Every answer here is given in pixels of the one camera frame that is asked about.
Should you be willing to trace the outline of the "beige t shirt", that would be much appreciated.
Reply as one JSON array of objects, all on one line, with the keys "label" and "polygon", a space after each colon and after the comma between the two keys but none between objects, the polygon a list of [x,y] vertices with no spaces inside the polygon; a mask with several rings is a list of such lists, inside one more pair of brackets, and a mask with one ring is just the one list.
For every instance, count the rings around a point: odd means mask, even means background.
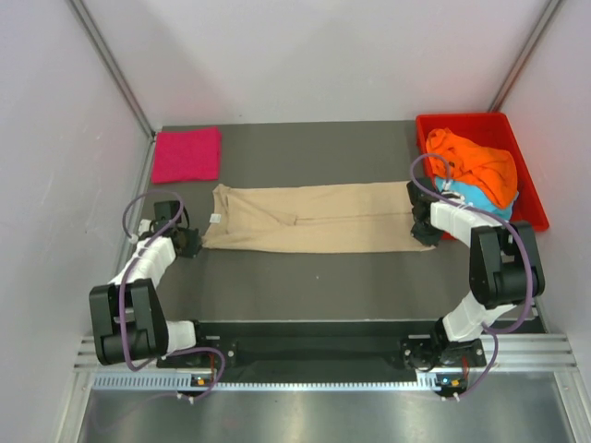
[{"label": "beige t shirt", "polygon": [[212,192],[209,249],[272,253],[423,252],[404,182]]}]

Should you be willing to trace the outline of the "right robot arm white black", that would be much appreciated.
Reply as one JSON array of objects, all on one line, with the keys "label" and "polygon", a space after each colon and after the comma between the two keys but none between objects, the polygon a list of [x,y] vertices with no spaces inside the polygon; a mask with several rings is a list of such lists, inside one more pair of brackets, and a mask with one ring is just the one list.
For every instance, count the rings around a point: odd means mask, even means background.
[{"label": "right robot arm white black", "polygon": [[529,308],[545,289],[536,232],[527,221],[505,221],[470,210],[450,194],[436,192],[427,178],[406,186],[414,225],[411,235],[435,246],[448,234],[469,249],[470,291],[439,318],[426,339],[401,341],[404,365],[423,372],[436,367],[483,367],[480,336],[504,313]]}]

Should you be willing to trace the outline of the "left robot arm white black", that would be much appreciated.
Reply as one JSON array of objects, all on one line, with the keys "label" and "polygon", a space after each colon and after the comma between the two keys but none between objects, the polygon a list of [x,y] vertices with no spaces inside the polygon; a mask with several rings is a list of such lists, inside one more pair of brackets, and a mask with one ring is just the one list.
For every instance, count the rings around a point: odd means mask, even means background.
[{"label": "left robot arm white black", "polygon": [[90,290],[92,334],[102,365],[126,364],[137,371],[145,361],[174,353],[193,366],[209,357],[210,345],[198,336],[198,323],[167,320],[157,295],[167,269],[200,251],[199,231],[190,227],[179,200],[156,202],[153,209],[153,219],[127,235],[134,251],[124,267]]}]

